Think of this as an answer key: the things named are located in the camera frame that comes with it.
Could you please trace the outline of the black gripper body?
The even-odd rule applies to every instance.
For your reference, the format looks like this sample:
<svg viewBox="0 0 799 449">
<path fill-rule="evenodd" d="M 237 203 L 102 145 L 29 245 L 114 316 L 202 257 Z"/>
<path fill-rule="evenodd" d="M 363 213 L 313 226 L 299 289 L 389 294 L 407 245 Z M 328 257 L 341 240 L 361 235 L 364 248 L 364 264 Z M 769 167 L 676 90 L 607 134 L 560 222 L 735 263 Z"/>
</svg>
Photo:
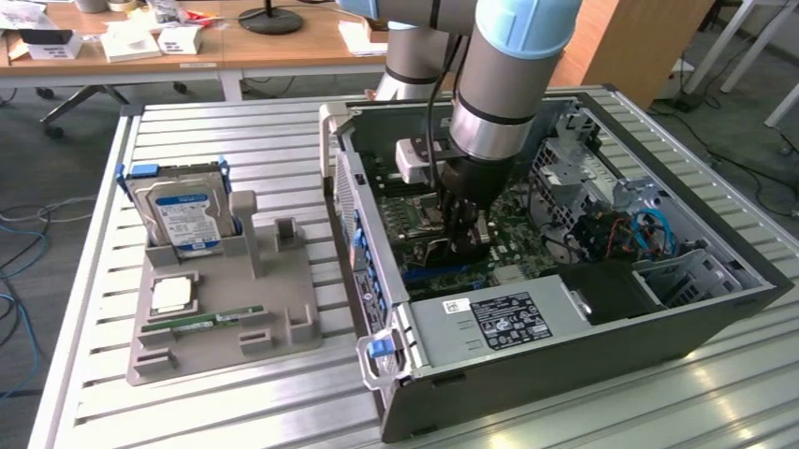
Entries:
<svg viewBox="0 0 799 449">
<path fill-rule="evenodd" d="M 467 201 L 479 210 L 488 210 L 504 192 L 513 167 L 513 158 L 501 161 L 471 156 L 448 159 L 440 174 L 444 198 Z"/>
</svg>

